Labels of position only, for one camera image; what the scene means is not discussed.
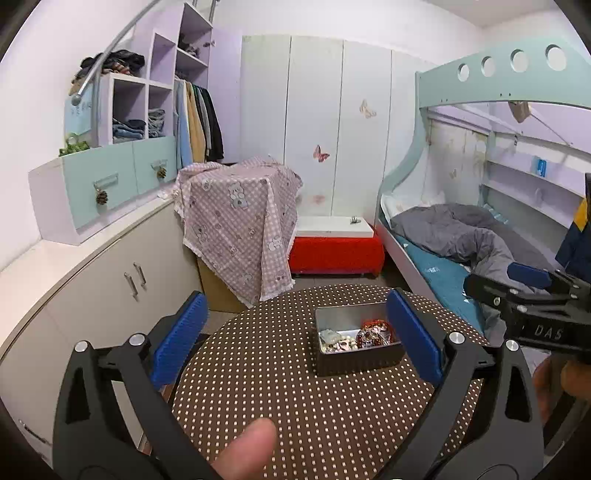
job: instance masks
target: human hand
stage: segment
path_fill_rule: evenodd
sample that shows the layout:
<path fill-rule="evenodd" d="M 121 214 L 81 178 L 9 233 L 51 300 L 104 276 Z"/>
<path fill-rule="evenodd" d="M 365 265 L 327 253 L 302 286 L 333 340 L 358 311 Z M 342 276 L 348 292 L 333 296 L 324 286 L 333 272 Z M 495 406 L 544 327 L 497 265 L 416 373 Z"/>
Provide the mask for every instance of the human hand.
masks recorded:
<path fill-rule="evenodd" d="M 544 360 L 534 373 L 534 388 L 538 397 L 542 423 L 550 418 L 552 379 L 551 357 Z M 591 365 L 569 360 L 560 374 L 560 383 L 563 390 L 569 395 L 591 402 Z"/>
<path fill-rule="evenodd" d="M 215 459 L 212 467 L 224 480 L 248 480 L 262 471 L 277 444 L 277 430 L 270 419 L 253 421 Z"/>

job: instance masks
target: butterfly decal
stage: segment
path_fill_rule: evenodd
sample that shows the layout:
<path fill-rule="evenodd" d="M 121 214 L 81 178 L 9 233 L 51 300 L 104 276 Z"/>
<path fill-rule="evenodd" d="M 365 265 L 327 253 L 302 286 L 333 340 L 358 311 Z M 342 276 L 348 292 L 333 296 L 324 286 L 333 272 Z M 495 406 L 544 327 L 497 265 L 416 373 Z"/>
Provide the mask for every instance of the butterfly decal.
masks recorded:
<path fill-rule="evenodd" d="M 363 99 L 363 102 L 361 102 L 359 111 L 365 116 L 365 118 L 372 118 L 373 116 L 377 115 L 377 113 L 374 110 L 369 109 L 368 101 L 365 98 Z"/>
<path fill-rule="evenodd" d="M 320 151 L 320 145 L 316 145 L 316 149 L 314 150 L 314 158 L 316 158 L 319 163 L 322 163 L 328 157 L 330 157 L 330 154 L 328 154 L 328 153 L 322 153 Z"/>

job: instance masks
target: metal handle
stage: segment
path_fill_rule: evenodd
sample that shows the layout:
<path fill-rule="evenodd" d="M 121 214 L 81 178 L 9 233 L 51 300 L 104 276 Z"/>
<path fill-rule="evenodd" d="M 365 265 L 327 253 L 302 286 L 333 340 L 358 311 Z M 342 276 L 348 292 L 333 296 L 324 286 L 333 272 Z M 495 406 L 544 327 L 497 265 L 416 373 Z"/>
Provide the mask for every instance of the metal handle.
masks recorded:
<path fill-rule="evenodd" d="M 142 279 L 142 287 L 146 286 L 146 277 L 144 275 L 144 270 L 142 270 L 142 266 L 134 262 L 134 267 L 138 271 L 139 277 Z"/>
<path fill-rule="evenodd" d="M 135 287 L 134 279 L 131 278 L 131 275 L 129 275 L 127 272 L 125 272 L 123 274 L 123 276 L 127 279 L 127 283 L 131 287 L 131 291 L 132 291 L 131 295 L 134 297 L 137 297 L 138 296 L 138 289 Z"/>
<path fill-rule="evenodd" d="M 49 445 L 51 446 L 51 443 L 49 443 L 47 440 L 45 440 L 45 438 L 37 435 L 34 431 L 32 431 L 21 419 L 18 419 L 18 422 L 22 425 L 22 428 L 25 429 L 26 432 L 30 433 L 31 435 L 33 435 L 37 440 L 39 440 L 41 443 L 44 443 L 45 445 Z"/>

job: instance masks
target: round table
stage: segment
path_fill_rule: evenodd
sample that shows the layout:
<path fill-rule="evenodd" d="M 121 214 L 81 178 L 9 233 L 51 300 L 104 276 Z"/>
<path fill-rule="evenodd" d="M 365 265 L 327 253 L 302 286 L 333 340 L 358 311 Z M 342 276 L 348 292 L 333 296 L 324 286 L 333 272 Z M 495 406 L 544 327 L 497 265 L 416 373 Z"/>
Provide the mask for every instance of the round table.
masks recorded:
<path fill-rule="evenodd" d="M 195 447 L 214 460 L 258 417 L 273 420 L 278 445 L 261 478 L 373 478 L 413 428 L 433 393 L 407 356 L 391 368 L 318 377 L 312 343 L 317 307 L 384 301 L 389 289 L 333 285 L 292 291 L 243 312 L 212 335 L 182 374 L 173 413 Z M 443 329 L 486 344 L 440 305 L 410 295 Z M 440 455 L 457 448 L 481 381 L 472 382 Z"/>

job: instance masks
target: hanging clothes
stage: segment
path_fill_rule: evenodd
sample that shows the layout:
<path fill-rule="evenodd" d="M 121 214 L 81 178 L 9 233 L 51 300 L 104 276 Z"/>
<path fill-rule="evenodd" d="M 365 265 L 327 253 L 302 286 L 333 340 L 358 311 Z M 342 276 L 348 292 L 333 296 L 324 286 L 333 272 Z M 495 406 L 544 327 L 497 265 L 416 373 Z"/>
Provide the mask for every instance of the hanging clothes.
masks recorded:
<path fill-rule="evenodd" d="M 217 122 L 216 111 L 213 108 L 212 98 L 209 95 L 207 89 L 199 87 L 203 94 L 203 100 L 205 101 L 205 107 L 207 109 L 207 117 L 209 118 L 209 126 L 212 136 L 212 149 L 209 154 L 210 161 L 223 160 L 223 141 L 222 131 L 220 130 L 219 123 Z"/>
<path fill-rule="evenodd" d="M 177 169 L 180 170 L 193 163 L 189 116 L 187 114 L 187 88 L 185 87 L 184 80 L 175 79 L 174 98 L 174 136 L 177 138 Z"/>
<path fill-rule="evenodd" d="M 201 126 L 201 120 L 197 113 L 197 103 L 195 101 L 195 93 L 193 92 L 193 86 L 187 82 L 187 101 L 189 106 L 187 107 L 189 115 L 189 132 L 191 138 L 191 150 L 193 152 L 193 163 L 205 162 L 205 135 Z"/>
<path fill-rule="evenodd" d="M 193 85 L 193 91 L 197 95 L 198 103 L 197 103 L 197 110 L 199 111 L 199 116 L 201 118 L 201 122 L 203 125 L 203 133 L 205 133 L 205 143 L 207 145 L 207 151 L 205 153 L 205 157 L 209 158 L 211 149 L 212 149 L 212 133 L 209 126 L 209 117 L 207 116 L 207 108 L 205 107 L 205 100 L 203 99 L 203 94 L 198 86 Z"/>

